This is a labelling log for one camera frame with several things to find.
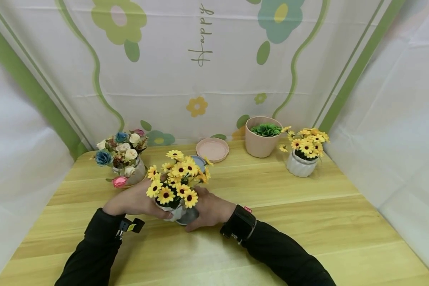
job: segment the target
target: green succulent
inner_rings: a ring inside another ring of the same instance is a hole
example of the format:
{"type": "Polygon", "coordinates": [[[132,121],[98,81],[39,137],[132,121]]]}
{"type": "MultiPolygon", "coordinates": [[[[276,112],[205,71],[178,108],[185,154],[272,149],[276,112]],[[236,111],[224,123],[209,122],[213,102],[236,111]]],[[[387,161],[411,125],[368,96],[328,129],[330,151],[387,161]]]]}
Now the green succulent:
{"type": "Polygon", "coordinates": [[[272,137],[280,135],[281,127],[273,123],[262,123],[251,128],[251,132],[263,137],[272,137]]]}

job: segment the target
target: person's right hand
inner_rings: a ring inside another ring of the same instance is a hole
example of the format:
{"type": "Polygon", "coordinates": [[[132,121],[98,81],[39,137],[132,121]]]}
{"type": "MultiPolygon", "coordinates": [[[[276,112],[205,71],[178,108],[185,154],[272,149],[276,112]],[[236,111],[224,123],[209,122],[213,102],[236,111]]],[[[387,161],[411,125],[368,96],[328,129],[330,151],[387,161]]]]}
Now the person's right hand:
{"type": "Polygon", "coordinates": [[[221,199],[210,193],[206,188],[195,186],[199,199],[195,208],[199,211],[199,217],[186,226],[186,231],[191,232],[202,226],[214,226],[227,222],[235,211],[236,205],[221,199]]]}

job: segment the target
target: white rose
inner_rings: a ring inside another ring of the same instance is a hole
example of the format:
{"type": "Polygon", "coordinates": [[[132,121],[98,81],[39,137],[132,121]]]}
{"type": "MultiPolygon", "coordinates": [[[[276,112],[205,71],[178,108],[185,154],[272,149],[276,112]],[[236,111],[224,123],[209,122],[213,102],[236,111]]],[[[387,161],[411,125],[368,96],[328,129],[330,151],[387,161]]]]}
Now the white rose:
{"type": "Polygon", "coordinates": [[[127,149],[125,157],[127,160],[133,160],[138,156],[138,153],[135,149],[127,149]]]}
{"type": "Polygon", "coordinates": [[[118,147],[116,147],[116,151],[118,151],[120,153],[124,153],[128,149],[130,149],[130,144],[128,144],[128,143],[123,143],[121,145],[118,145],[118,147]]]}
{"type": "Polygon", "coordinates": [[[106,149],[106,140],[102,140],[102,142],[97,143],[97,148],[99,150],[106,149]]]}
{"type": "Polygon", "coordinates": [[[124,175],[126,177],[130,177],[131,175],[133,175],[134,172],[135,172],[134,166],[128,166],[128,167],[124,168],[124,175]]]}
{"type": "Polygon", "coordinates": [[[130,135],[129,141],[131,142],[131,144],[138,144],[138,142],[140,142],[140,135],[138,135],[137,133],[132,133],[130,135]]]}

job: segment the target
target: green flower print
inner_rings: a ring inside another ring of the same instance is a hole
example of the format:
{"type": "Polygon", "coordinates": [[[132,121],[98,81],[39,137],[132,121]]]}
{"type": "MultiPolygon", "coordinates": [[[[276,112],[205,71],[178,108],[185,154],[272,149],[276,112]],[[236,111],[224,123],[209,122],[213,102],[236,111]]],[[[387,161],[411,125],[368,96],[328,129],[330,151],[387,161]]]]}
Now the green flower print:
{"type": "Polygon", "coordinates": [[[146,134],[148,136],[149,146],[171,145],[175,142],[175,137],[172,134],[162,133],[157,130],[152,130],[146,134]]]}
{"type": "Polygon", "coordinates": [[[258,93],[256,97],[254,97],[254,100],[256,101],[256,104],[262,104],[267,99],[267,94],[265,93],[258,93]]]}
{"type": "Polygon", "coordinates": [[[93,0],[92,20],[106,31],[108,39],[116,45],[141,40],[140,28],[146,25],[143,9],[131,0],[93,0]]]}
{"type": "Polygon", "coordinates": [[[270,42],[284,42],[302,23],[301,6],[304,0],[262,0],[257,18],[267,32],[270,42]]]}

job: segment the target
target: pink saucer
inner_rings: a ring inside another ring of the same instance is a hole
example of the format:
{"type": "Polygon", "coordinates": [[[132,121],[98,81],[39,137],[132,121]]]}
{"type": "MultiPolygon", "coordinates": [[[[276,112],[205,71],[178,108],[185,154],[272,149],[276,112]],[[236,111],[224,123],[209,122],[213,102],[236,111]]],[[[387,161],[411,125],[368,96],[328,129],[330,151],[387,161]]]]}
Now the pink saucer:
{"type": "Polygon", "coordinates": [[[213,163],[221,162],[229,154],[229,145],[219,138],[202,139],[195,147],[197,155],[207,157],[213,163]]]}

